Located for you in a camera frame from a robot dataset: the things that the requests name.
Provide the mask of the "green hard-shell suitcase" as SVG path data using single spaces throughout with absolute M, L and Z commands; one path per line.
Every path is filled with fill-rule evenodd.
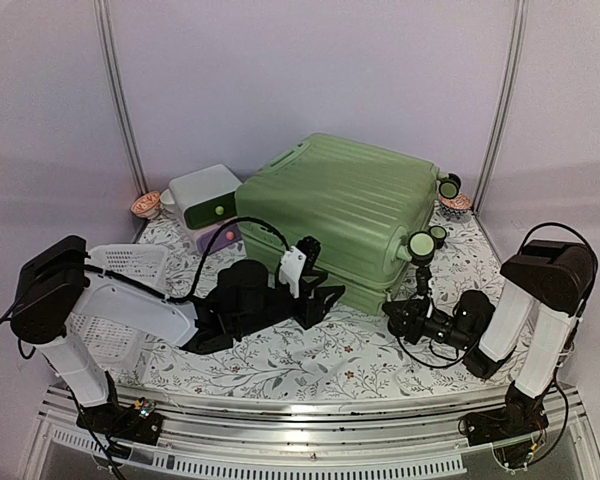
M 248 178 L 235 192 L 249 258 L 274 271 L 290 244 L 316 238 L 318 269 L 342 285 L 341 303 L 377 315 L 409 266 L 406 242 L 429 226 L 439 197 L 460 178 L 435 164 L 342 137 L 314 133 Z

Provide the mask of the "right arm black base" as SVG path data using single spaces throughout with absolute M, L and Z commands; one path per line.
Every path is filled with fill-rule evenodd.
M 502 407 L 467 413 L 460 419 L 460 431 L 470 446 L 540 432 L 549 425 L 543 405 L 546 393 L 529 397 L 511 384 Z

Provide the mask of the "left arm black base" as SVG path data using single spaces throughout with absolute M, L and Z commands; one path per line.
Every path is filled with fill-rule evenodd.
M 141 397 L 129 406 L 110 402 L 82 408 L 76 424 L 85 430 L 103 434 L 107 439 L 122 439 L 155 446 L 162 432 L 165 417 L 155 409 L 155 403 Z

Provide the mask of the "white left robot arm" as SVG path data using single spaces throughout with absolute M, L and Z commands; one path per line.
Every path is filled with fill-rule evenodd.
M 304 330 L 320 323 L 345 289 L 327 285 L 327 273 L 315 269 L 319 253 L 319 242 L 306 237 L 283 252 L 275 279 L 262 263 L 243 259 L 218 272 L 207 296 L 176 298 L 89 264 L 85 240 L 71 235 L 22 267 L 7 320 L 20 341 L 42 353 L 78 403 L 90 408 L 91 419 L 118 434 L 128 426 L 128 412 L 114 401 L 112 381 L 69 327 L 71 315 L 103 318 L 209 355 L 287 319 Z

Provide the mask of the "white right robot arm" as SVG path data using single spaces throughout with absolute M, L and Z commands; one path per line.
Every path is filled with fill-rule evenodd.
M 427 264 L 419 264 L 417 292 L 382 307 L 389 332 L 417 344 L 428 338 L 461 352 L 475 377 L 491 378 L 514 353 L 523 327 L 535 320 L 532 341 L 515 393 L 536 399 L 549 387 L 559 357 L 593 290 L 598 259 L 585 243 L 532 240 L 505 261 L 496 303 L 479 290 L 461 294 L 452 313 L 438 309 L 430 294 Z

